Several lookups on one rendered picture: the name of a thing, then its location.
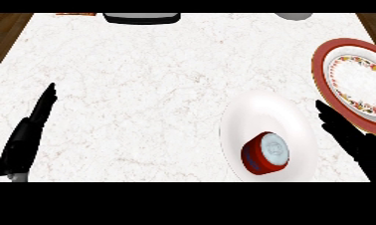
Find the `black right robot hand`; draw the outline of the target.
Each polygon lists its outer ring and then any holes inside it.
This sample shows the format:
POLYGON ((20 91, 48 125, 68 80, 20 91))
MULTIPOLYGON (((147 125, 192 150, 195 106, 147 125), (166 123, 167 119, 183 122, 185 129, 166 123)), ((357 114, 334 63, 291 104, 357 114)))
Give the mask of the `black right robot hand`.
POLYGON ((316 108, 324 121, 322 128, 354 158, 369 180, 376 183, 376 135, 363 133, 341 113, 322 101, 316 101, 316 108))

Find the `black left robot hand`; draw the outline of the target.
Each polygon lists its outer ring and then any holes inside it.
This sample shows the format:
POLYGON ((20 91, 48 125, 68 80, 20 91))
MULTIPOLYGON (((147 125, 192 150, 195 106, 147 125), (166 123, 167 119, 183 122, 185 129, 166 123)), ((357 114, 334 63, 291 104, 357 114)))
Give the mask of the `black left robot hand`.
POLYGON ((45 125, 58 100, 55 84, 51 84, 33 109, 14 129, 0 154, 0 176, 30 173, 35 163, 45 125))

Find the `plain white plate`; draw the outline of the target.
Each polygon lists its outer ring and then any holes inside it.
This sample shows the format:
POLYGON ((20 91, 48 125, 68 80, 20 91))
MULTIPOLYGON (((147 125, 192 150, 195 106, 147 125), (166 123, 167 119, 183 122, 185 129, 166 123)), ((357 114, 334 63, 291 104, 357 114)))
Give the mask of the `plain white plate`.
POLYGON ((229 166, 242 181, 310 181, 318 166, 318 142, 309 120, 294 102, 273 92, 250 91, 229 104, 220 122, 220 143, 229 166), (287 142, 287 167, 263 175, 241 160, 244 145, 266 131, 287 142))

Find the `red rimmed floral plate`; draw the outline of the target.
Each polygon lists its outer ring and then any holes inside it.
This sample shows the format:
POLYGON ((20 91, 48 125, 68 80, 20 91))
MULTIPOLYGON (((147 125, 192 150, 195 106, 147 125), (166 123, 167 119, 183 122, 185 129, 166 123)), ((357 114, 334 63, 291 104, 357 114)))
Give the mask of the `red rimmed floral plate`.
POLYGON ((350 38, 325 42, 313 55, 312 74, 328 104, 376 134, 376 45, 350 38))

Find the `red can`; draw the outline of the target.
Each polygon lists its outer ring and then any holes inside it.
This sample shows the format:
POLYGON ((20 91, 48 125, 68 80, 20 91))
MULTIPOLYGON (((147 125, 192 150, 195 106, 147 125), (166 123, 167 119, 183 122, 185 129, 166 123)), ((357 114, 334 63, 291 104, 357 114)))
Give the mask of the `red can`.
POLYGON ((245 169, 256 175, 282 170, 290 162, 284 138, 270 131, 260 133, 242 147, 241 160, 245 169))

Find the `grey round object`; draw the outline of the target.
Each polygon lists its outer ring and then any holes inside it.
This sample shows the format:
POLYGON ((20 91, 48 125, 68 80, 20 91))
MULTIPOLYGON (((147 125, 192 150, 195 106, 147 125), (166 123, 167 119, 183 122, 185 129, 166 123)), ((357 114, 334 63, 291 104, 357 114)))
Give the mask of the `grey round object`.
POLYGON ((303 21, 309 19, 313 13, 275 13, 281 18, 291 21, 303 21))

